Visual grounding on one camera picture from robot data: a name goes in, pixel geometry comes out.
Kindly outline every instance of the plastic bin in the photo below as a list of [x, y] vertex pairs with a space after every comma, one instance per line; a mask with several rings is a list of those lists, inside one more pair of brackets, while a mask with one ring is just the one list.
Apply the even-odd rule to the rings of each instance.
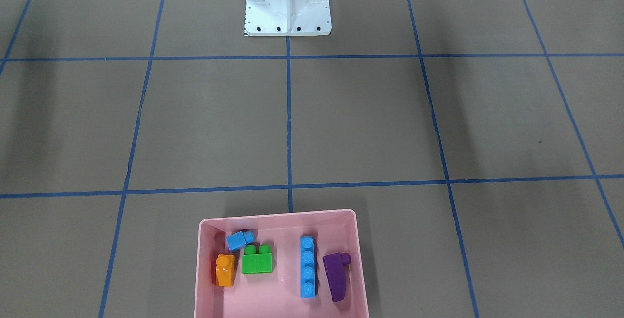
[[[273, 253], [273, 272], [240, 272], [237, 258], [234, 286], [215, 283], [216, 257], [230, 253], [225, 237], [241, 229], [256, 235], [254, 244], [269, 244]], [[316, 240], [318, 293], [314, 298], [299, 296], [299, 238]], [[323, 256], [349, 252], [345, 300], [332, 302], [323, 268]], [[199, 225], [197, 274], [195, 281], [195, 318], [368, 318], [362, 259], [355, 212], [335, 211], [268, 214], [236, 218], [205, 219]]]

